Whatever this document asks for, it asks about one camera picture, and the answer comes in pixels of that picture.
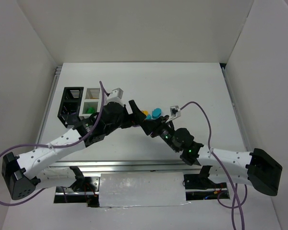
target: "cable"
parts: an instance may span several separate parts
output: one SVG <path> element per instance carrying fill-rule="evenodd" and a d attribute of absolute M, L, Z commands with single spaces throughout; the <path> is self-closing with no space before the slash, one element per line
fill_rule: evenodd
<path fill-rule="evenodd" d="M 105 91 L 104 91 L 104 86 L 102 84 L 101 81 L 99 81 L 99 84 L 100 84 L 100 87 L 101 87 L 101 107 L 100 107 L 100 112 L 96 118 L 96 121 L 92 127 L 92 129 L 85 135 L 83 136 L 81 139 L 79 139 L 78 141 L 72 143 L 72 144 L 68 144 L 68 145 L 53 145 L 52 147 L 55 148 L 55 149 L 62 149 L 62 148 L 68 148 L 68 147 L 72 147 L 72 146 L 75 146 L 77 144 L 79 144 L 81 141 L 85 140 L 86 138 L 88 138 L 94 131 L 94 129 L 96 128 L 100 118 L 101 118 L 101 114 L 102 114 L 102 109 L 103 109 L 103 106 L 104 106 L 104 101 L 105 101 Z M 0 154 L 0 158 L 5 155 L 7 152 L 13 150 L 13 149 L 16 149 L 16 148 L 20 148 L 20 147 L 40 147 L 40 148 L 49 148 L 48 145 L 42 145 L 42 144 L 20 144 L 20 145 L 15 145 L 13 147 L 10 147 L 8 149 L 6 149 L 5 151 L 3 151 L 1 154 Z M 31 199 L 33 199 L 34 197 L 36 197 L 38 194 L 40 194 L 42 191 L 44 190 L 41 189 L 40 191 L 38 191 L 37 193 L 35 193 L 33 196 L 31 196 L 30 198 L 24 200 L 24 201 L 21 201 L 21 202 L 18 202 L 18 203 L 14 203 L 14 204 L 10 204 L 10 203 L 5 203 L 5 202 L 2 202 L 0 201 L 0 205 L 3 205 L 3 206 L 17 206 L 17 205 L 21 205 Z"/>
<path fill-rule="evenodd" d="M 91 185 L 89 183 L 86 183 L 86 185 L 89 187 L 89 189 L 91 189 L 91 191 L 94 193 L 94 196 L 96 197 L 96 193 L 94 189 L 91 187 Z"/>
<path fill-rule="evenodd" d="M 230 185 L 234 191 L 234 197 L 233 197 L 233 207 L 235 205 L 235 200 L 237 200 L 237 203 L 238 203 L 238 208 L 239 208 L 239 212 L 240 212 L 240 216 L 241 216 L 241 227 L 242 227 L 242 230 L 245 230 L 245 223 L 244 223 L 244 215 L 243 215 L 243 210 L 242 210 L 242 206 L 241 206 L 241 202 L 240 202 L 240 199 L 239 199 L 239 196 L 238 196 L 238 193 L 237 193 L 237 189 L 235 188 L 235 185 L 229 175 L 229 172 L 227 171 L 225 165 L 222 163 L 222 161 L 219 159 L 219 157 L 217 157 L 215 155 L 215 153 L 213 152 L 213 150 L 211 149 L 211 146 L 210 146 L 210 141 L 211 141 L 211 135 L 212 135 L 212 131 L 211 131 L 211 124 L 210 124 L 210 121 L 209 121 L 209 118 L 206 114 L 206 112 L 204 111 L 204 109 L 197 103 L 197 102 L 188 102 L 186 103 L 180 110 L 183 110 L 185 107 L 187 107 L 188 105 L 190 104 L 196 104 L 202 111 L 202 113 L 204 114 L 206 120 L 207 120 L 207 123 L 208 123 L 208 127 L 209 127 L 209 137 L 208 137 L 208 148 L 209 150 L 211 151 L 211 154 L 214 156 L 214 158 L 217 160 L 217 162 L 221 165 L 221 167 L 223 168 L 229 182 L 230 182 Z M 234 208 L 232 209 L 232 227 L 234 230 L 237 230 L 236 229 L 236 226 L 235 226 L 235 220 L 233 218 L 233 210 Z"/>
<path fill-rule="evenodd" d="M 241 205 L 243 205 L 243 204 L 245 203 L 246 198 L 248 197 L 248 187 L 247 187 L 246 185 L 244 185 L 244 187 L 245 187 L 245 195 L 244 195 L 243 201 L 241 202 Z M 234 206 L 234 207 L 233 207 L 233 206 L 227 206 L 227 205 L 224 205 L 224 204 L 221 202 L 220 196 L 221 196 L 223 193 L 225 193 L 225 192 L 227 192 L 227 191 L 222 191 L 221 193 L 219 193 L 219 194 L 217 195 L 217 201 L 219 202 L 219 204 L 220 204 L 221 206 L 225 207 L 225 208 L 233 208 L 233 209 L 238 208 L 238 206 Z"/>
<path fill-rule="evenodd" d="M 66 196 L 66 192 L 65 192 L 65 190 L 64 190 L 64 187 L 61 186 L 61 189 L 63 190 L 64 200 L 65 200 L 66 203 L 68 203 L 68 202 L 67 202 L 67 196 Z"/>
<path fill-rule="evenodd" d="M 105 93 L 105 94 L 109 97 L 110 93 L 108 93 L 108 92 L 105 90 L 103 84 L 100 84 L 100 88 L 101 88 L 101 91 L 103 91 L 103 93 Z"/>
<path fill-rule="evenodd" d="M 170 122 L 168 123 L 168 125 L 169 125 L 172 129 L 175 128 L 175 127 L 174 127 L 174 123 L 173 123 L 173 121 L 170 121 Z"/>

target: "green object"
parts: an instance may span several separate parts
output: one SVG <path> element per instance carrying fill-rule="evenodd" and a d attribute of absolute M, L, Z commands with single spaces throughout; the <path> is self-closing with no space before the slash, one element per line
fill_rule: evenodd
<path fill-rule="evenodd" d="M 90 107 L 90 108 L 87 109 L 86 113 L 87 114 L 93 114 L 93 113 L 95 113 L 95 109 Z"/>

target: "white cardboard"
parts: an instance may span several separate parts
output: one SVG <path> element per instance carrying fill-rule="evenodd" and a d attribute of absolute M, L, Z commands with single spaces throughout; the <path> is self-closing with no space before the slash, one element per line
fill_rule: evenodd
<path fill-rule="evenodd" d="M 101 207 L 185 205 L 183 173 L 102 174 L 99 187 Z"/>
<path fill-rule="evenodd" d="M 100 80 L 108 91 L 118 87 L 124 90 L 122 101 L 129 113 L 129 100 L 150 113 L 161 108 L 164 115 L 173 105 L 181 107 L 196 101 L 210 119 L 211 146 L 245 151 L 218 63 L 64 63 L 40 143 L 48 143 L 67 131 L 57 118 L 64 87 L 95 87 Z M 183 110 L 174 126 L 187 128 L 196 142 L 207 143 L 207 121 L 195 105 Z M 180 160 L 179 156 L 161 138 L 146 136 L 137 127 L 117 129 L 103 141 L 62 161 Z"/>

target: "small white box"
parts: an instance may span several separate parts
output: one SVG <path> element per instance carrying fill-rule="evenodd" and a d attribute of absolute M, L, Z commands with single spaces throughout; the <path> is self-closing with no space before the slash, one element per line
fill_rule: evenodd
<path fill-rule="evenodd" d="M 94 87 L 94 88 L 84 88 L 82 100 L 81 100 L 81 106 L 80 106 L 80 112 L 79 112 L 79 118 L 85 119 L 89 118 L 92 113 L 87 113 L 90 108 L 93 108 L 95 113 L 100 111 L 101 106 L 101 89 L 100 87 Z"/>

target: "white wall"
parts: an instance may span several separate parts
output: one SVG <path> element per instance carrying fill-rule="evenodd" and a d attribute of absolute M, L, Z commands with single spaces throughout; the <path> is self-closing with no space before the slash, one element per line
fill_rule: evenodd
<path fill-rule="evenodd" d="M 266 150 L 283 166 L 273 198 L 288 230 L 288 6 L 255 0 L 226 67 L 251 147 Z"/>
<path fill-rule="evenodd" d="M 63 62 L 227 62 L 253 0 L 18 0 Z"/>
<path fill-rule="evenodd" d="M 16 1 L 0 0 L 0 152 L 35 141 L 54 69 Z M 1 175 L 0 199 L 10 201 Z M 0 206 L 0 229 L 6 212 Z"/>

